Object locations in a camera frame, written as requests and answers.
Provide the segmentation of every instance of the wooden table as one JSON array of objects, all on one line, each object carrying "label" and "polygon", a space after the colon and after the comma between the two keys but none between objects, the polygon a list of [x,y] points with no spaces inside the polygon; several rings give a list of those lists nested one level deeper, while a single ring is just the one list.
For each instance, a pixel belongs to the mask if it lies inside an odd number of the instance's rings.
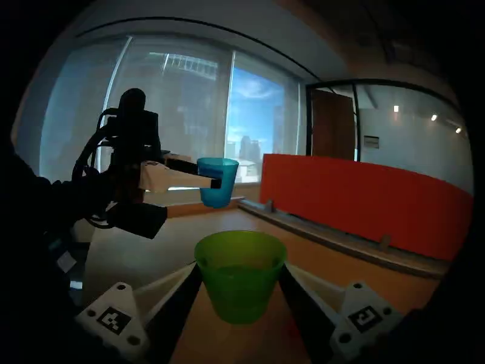
[{"label": "wooden table", "polygon": [[[84,279],[88,304],[118,281],[134,289],[191,263],[203,237],[219,231],[262,231],[279,238],[288,261],[338,286],[366,282],[403,314],[423,307],[438,280],[392,271],[331,250],[272,225],[240,209],[169,218],[153,240],[119,229],[96,231]],[[283,294],[276,287],[264,317],[250,326],[232,326],[212,309],[204,285],[187,318],[172,356],[173,363],[307,363]]]}]

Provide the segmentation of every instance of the door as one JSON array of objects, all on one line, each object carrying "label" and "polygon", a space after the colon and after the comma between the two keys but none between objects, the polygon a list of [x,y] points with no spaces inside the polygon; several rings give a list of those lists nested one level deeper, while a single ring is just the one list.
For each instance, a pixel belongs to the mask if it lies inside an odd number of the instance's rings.
[{"label": "door", "polygon": [[312,155],[353,161],[355,122],[352,99],[312,90]]}]

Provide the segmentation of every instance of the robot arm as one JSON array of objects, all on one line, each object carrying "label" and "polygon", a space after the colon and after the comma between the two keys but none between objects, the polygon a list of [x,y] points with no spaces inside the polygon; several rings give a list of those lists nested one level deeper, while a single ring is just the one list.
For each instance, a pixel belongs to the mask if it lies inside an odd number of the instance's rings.
[{"label": "robot arm", "polygon": [[[95,134],[76,161],[72,180],[98,175],[96,152],[99,147],[111,147],[108,172],[122,176],[122,183],[108,203],[117,205],[106,210],[106,204],[95,215],[88,214],[85,218],[97,228],[116,226],[153,238],[167,218],[167,209],[140,203],[146,190],[163,193],[170,186],[220,188],[221,180],[200,175],[190,157],[161,150],[158,115],[144,110],[145,98],[142,90],[130,89],[122,95],[117,109],[103,111]],[[106,115],[112,116],[101,126]]]}]

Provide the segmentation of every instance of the cloud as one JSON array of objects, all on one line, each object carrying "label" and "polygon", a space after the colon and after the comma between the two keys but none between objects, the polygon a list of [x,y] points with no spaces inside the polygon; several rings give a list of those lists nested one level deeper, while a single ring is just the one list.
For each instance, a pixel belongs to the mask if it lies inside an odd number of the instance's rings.
[{"label": "cloud", "polygon": [[234,141],[234,142],[239,142],[243,138],[242,135],[239,134],[227,134],[227,141]]},{"label": "cloud", "polygon": [[240,94],[245,98],[251,99],[265,99],[271,97],[274,93],[276,93],[272,87],[265,86],[261,81],[255,79],[248,79],[244,81],[241,85],[239,85],[235,92]]},{"label": "cloud", "polygon": [[244,133],[247,131],[247,128],[244,126],[230,126],[229,133]]}]

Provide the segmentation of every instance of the orange wall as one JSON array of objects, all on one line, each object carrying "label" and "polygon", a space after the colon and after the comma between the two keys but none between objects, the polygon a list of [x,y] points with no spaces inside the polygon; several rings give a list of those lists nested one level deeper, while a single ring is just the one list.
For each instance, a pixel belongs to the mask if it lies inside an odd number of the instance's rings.
[{"label": "orange wall", "polygon": [[452,260],[463,244],[473,198],[404,169],[327,157],[266,154],[260,202],[361,237]]}]

